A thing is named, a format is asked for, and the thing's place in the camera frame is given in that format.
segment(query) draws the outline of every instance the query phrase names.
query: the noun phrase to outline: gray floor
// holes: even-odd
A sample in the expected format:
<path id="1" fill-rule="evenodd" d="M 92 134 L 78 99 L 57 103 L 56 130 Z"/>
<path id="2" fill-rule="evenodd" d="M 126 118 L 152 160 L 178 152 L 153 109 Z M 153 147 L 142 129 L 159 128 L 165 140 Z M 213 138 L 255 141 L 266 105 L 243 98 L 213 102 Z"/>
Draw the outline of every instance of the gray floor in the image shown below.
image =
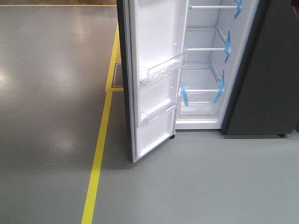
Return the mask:
<path id="1" fill-rule="evenodd" d="M 131 164 L 122 98 L 113 93 L 93 223 L 299 223 L 298 135 L 179 132 Z"/>
<path id="2" fill-rule="evenodd" d="M 0 7 L 0 223 L 80 223 L 116 7 Z"/>

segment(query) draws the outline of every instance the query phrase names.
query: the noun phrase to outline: crisper drawer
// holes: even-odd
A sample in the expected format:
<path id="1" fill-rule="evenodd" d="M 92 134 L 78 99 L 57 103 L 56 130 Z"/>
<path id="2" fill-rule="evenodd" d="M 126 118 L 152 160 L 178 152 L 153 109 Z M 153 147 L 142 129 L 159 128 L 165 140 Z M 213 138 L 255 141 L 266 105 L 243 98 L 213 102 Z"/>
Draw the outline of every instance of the crisper drawer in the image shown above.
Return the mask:
<path id="1" fill-rule="evenodd" d="M 182 71 L 178 119 L 214 119 L 220 106 L 224 78 L 218 78 L 211 66 Z"/>
<path id="2" fill-rule="evenodd" d="M 187 90 L 188 105 L 185 104 L 184 96 L 181 97 L 179 119 L 202 119 L 216 118 L 219 102 L 214 102 L 218 90 Z"/>

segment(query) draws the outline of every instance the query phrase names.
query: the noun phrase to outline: side-by-side refrigerator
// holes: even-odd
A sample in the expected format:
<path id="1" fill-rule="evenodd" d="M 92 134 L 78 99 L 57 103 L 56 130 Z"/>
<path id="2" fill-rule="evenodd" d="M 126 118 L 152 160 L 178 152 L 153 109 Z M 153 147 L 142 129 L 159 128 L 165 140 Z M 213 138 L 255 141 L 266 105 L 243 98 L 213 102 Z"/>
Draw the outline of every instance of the side-by-side refrigerator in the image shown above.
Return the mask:
<path id="1" fill-rule="evenodd" d="M 117 0 L 132 162 L 176 130 L 286 134 L 299 120 L 297 0 Z"/>

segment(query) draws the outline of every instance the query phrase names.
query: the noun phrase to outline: black refrigerator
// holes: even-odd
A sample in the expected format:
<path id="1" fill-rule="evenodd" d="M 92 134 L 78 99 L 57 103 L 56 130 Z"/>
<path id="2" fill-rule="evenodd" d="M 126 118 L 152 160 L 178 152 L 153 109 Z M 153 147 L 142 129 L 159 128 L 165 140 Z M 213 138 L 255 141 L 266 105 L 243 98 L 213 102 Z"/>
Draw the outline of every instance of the black refrigerator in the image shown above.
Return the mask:
<path id="1" fill-rule="evenodd" d="M 131 160 L 176 130 L 291 133 L 298 0 L 117 0 Z"/>

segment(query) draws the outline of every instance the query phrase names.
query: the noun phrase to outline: yellow floor line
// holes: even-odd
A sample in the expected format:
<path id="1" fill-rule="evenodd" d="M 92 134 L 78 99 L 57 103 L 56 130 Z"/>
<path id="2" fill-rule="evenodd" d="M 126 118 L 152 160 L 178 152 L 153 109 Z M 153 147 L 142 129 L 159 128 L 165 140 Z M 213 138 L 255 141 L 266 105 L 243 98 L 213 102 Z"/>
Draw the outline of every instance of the yellow floor line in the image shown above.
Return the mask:
<path id="1" fill-rule="evenodd" d="M 106 93 L 105 106 L 104 106 L 102 121 L 100 125 L 98 143 L 95 149 L 95 155 L 93 159 L 93 168 L 92 168 L 92 173 L 90 176 L 89 187 L 86 196 L 84 213 L 81 222 L 82 224 L 92 224 L 93 222 L 93 212 L 94 212 L 95 201 L 97 198 L 98 185 L 100 181 L 100 170 L 102 166 L 104 146 L 106 141 L 106 133 L 107 133 L 108 122 L 109 122 L 112 93 L 113 92 L 111 91 Z"/>
<path id="2" fill-rule="evenodd" d="M 113 91 L 121 91 L 120 88 L 111 88 L 118 43 L 119 43 L 119 33 L 118 33 L 118 27 L 117 27 L 116 32 L 115 32 L 115 39 L 114 39 L 112 55 L 111 55 L 109 74 L 108 74 L 107 81 L 106 81 L 106 98 L 105 98 L 104 111 L 103 111 L 102 121 L 101 121 L 101 125 L 100 125 L 98 143 L 97 143 L 97 146 L 95 149 L 95 155 L 94 155 L 94 159 L 93 159 L 93 168 L 92 168 L 92 173 L 90 176 L 90 181 L 89 181 L 89 186 L 88 186 L 86 202 L 85 202 L 85 207 L 84 207 L 81 224 L 92 224 L 92 222 L 93 222 L 94 206 L 95 206 L 95 202 L 97 199 L 98 186 L 99 186 L 99 181 L 100 181 L 100 170 L 101 170 L 101 166 L 102 166 L 106 134 L 107 134 L 107 128 L 108 128 L 108 122 L 109 122 L 109 114 L 110 114 L 111 103 L 112 103 L 112 93 L 113 93 Z"/>
<path id="3" fill-rule="evenodd" d="M 116 62 L 116 58 L 117 58 L 117 50 L 118 50 L 119 42 L 120 42 L 120 38 L 119 38 L 119 31 L 118 31 L 118 26 L 117 26 L 117 29 L 115 32 L 112 54 L 111 54 L 108 79 L 106 82 L 106 91 L 123 91 L 123 88 L 112 87 L 114 68 L 115 68 L 115 62 Z"/>

